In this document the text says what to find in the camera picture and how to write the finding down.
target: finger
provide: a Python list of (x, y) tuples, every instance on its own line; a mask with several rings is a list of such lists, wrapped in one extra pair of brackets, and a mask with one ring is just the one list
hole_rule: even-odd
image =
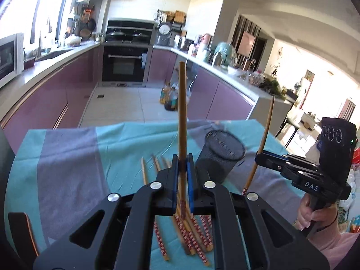
[(308, 228), (310, 226), (310, 221), (306, 220), (301, 214), (297, 215), (297, 220), (303, 227)]
[(313, 219), (312, 218), (313, 210), (310, 207), (300, 206), (299, 213), (307, 221), (311, 221)]
[(294, 227), (298, 230), (304, 230), (304, 227), (300, 224), (298, 220), (295, 221)]
[(329, 207), (316, 210), (312, 213), (311, 217), (314, 221), (333, 221), (336, 217), (337, 208)]
[(305, 193), (303, 198), (301, 199), (300, 206), (303, 205), (305, 207), (308, 207), (310, 204), (310, 195), (308, 193)]

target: sink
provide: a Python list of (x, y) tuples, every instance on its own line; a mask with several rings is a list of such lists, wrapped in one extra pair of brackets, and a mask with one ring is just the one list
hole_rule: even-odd
[(71, 50), (70, 49), (66, 49), (66, 50), (62, 49), (60, 51), (51, 52), (51, 53), (49, 53), (47, 55), (43, 55), (40, 58), (36, 59), (36, 62), (56, 58), (57, 56), (60, 56), (60, 55), (66, 53), (68, 51), (71, 51)]

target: window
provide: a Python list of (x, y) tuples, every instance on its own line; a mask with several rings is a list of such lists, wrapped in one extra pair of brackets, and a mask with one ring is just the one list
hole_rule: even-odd
[(62, 25), (65, 32), (72, 2), (73, 0), (7, 0), (7, 4), (0, 7), (0, 38), (23, 32), (24, 46), (28, 46), (31, 32), (35, 31), (35, 45), (38, 45), (40, 32), (43, 38), (47, 37), (46, 42), (50, 43), (51, 40), (55, 40), (61, 11), (63, 16), (59, 25)]
[(11, 0), (0, 18), (0, 38), (23, 32), (24, 44), (30, 44), (36, 3), (37, 0)]
[(46, 37), (48, 43), (51, 40), (55, 41), (61, 2), (62, 0), (40, 0), (36, 13), (35, 38), (38, 38), (41, 32), (42, 37)]

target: hand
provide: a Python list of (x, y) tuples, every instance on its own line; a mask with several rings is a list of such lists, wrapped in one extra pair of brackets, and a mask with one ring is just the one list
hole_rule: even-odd
[(328, 208), (319, 209), (313, 212), (309, 207), (310, 195), (305, 193), (300, 201), (300, 207), (297, 210), (297, 220), (294, 224), (298, 230), (308, 228), (312, 220), (321, 222), (320, 227), (326, 227), (332, 224), (337, 216), (336, 204), (332, 204)]

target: oven door handle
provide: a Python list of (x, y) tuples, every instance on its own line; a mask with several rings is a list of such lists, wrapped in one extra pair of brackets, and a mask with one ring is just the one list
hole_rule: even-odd
[(109, 58), (123, 58), (123, 59), (142, 59), (142, 56), (115, 56), (115, 55), (108, 55)]

